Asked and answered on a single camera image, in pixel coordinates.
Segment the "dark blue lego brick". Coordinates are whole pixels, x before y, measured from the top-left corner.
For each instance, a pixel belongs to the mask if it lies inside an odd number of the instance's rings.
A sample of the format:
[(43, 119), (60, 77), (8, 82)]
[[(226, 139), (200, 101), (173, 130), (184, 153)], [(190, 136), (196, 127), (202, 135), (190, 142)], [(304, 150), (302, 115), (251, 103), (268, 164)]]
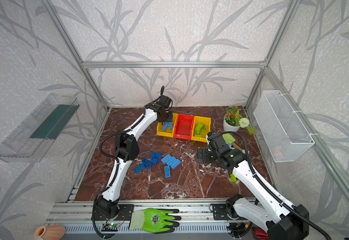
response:
[(151, 162), (146, 158), (144, 158), (141, 162), (143, 163), (146, 169), (150, 169), (152, 166)]

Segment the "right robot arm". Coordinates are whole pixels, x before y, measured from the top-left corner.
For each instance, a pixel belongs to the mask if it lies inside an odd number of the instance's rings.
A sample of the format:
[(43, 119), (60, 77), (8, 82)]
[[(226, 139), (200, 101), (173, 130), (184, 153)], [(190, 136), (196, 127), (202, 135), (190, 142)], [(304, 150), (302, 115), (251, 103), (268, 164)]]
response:
[(198, 151), (198, 162), (215, 163), (226, 169), (261, 203), (259, 207), (240, 194), (234, 195), (226, 202), (232, 219), (242, 217), (249, 220), (267, 232), (271, 240), (303, 240), (309, 235), (310, 228), (315, 229), (325, 239), (331, 239), (325, 230), (310, 221), (309, 212), (303, 205), (294, 205), (254, 168), (246, 141), (243, 141), (243, 151), (231, 149), (224, 140), (224, 135), (226, 132), (207, 133), (208, 147)]

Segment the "light blue lego plate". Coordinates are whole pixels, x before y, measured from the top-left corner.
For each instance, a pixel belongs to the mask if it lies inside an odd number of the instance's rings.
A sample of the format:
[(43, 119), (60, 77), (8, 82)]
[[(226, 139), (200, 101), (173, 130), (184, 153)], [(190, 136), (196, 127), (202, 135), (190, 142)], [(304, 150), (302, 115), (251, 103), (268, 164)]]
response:
[(175, 157), (171, 156), (170, 154), (163, 157), (161, 159), (161, 161), (164, 164), (167, 164), (168, 166), (170, 166), (172, 169), (175, 169), (176, 167), (178, 167), (181, 164), (180, 160), (176, 159)]

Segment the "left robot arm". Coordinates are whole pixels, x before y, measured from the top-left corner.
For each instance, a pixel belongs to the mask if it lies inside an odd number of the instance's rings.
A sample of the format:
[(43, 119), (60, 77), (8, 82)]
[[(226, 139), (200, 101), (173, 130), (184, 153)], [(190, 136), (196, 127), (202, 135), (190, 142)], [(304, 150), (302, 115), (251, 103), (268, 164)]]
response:
[[(144, 106), (142, 114), (130, 126), (121, 132), (105, 137), (101, 141), (99, 145), (100, 153), (114, 159), (115, 163), (105, 189), (101, 190), (95, 197), (93, 208), (96, 211), (110, 219), (118, 214), (118, 201), (124, 178), (132, 161), (139, 155), (137, 141), (153, 122), (172, 121), (171, 105), (171, 98), (160, 95), (156, 100)], [(103, 144), (111, 137), (115, 137), (115, 155), (107, 154), (103, 150)]]

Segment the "light blue lego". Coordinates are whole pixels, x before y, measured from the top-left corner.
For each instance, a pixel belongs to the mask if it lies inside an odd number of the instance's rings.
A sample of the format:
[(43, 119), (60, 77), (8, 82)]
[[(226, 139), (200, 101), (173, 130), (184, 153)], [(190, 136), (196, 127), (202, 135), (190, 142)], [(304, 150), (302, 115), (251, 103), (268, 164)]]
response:
[(171, 177), (170, 166), (168, 166), (168, 165), (164, 166), (164, 176), (165, 176), (165, 178)]
[(172, 122), (164, 122), (162, 127), (161, 127), (161, 130), (166, 132), (166, 131), (172, 131), (173, 130), (173, 124)]

